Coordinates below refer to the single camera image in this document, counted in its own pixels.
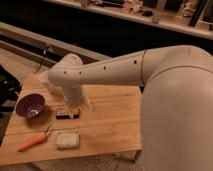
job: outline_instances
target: wooden table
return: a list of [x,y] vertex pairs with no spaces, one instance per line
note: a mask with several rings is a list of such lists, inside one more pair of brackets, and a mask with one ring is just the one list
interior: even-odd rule
[[[29,75],[20,97],[39,93],[45,97],[46,108],[40,116],[26,120],[12,113],[0,147],[0,165],[31,163],[43,160],[116,153],[141,149],[139,88],[130,86],[84,86],[91,111],[82,111],[80,119],[57,120],[56,110],[65,106],[62,94],[51,95],[39,82],[38,75]],[[17,152],[25,140],[52,124],[48,140],[25,152]],[[77,149],[58,150],[59,132],[78,132]]]

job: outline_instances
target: orange carrot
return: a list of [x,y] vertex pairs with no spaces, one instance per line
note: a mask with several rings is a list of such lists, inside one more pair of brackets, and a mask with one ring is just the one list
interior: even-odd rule
[[24,150],[27,150],[28,148],[34,146],[35,144],[41,143],[45,141],[47,136],[44,133],[39,133],[34,135],[32,138],[27,140],[24,144],[22,144],[19,148],[18,151],[22,152]]

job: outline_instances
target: bookshelf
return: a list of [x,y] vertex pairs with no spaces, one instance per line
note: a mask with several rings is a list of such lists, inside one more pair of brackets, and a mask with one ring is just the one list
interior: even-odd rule
[[143,6],[143,10],[152,11],[154,15],[157,14],[159,16],[160,20],[156,24],[153,22],[153,16],[145,17],[142,16],[140,13],[131,12],[130,11],[131,5],[128,2],[124,3],[122,8],[120,8],[120,7],[100,7],[94,5],[93,3],[89,3],[88,6],[82,7],[80,0],[46,0],[46,1],[213,40],[213,31],[209,30],[210,23],[199,19],[195,27],[188,26],[190,18],[184,18],[182,16],[183,10],[182,7],[179,9],[179,11],[173,12],[169,10],[157,10],[156,8]]

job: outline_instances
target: purple bowl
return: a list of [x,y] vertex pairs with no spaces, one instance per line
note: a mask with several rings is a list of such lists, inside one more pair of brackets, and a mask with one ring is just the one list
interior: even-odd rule
[[16,105],[16,113],[24,118],[32,118],[44,110],[45,99],[40,94],[29,94],[20,99]]

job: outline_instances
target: white sponge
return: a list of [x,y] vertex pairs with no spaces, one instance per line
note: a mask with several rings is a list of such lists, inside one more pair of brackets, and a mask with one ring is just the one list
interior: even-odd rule
[[59,133],[56,140],[56,146],[60,149],[76,148],[79,145],[79,134],[77,133]]

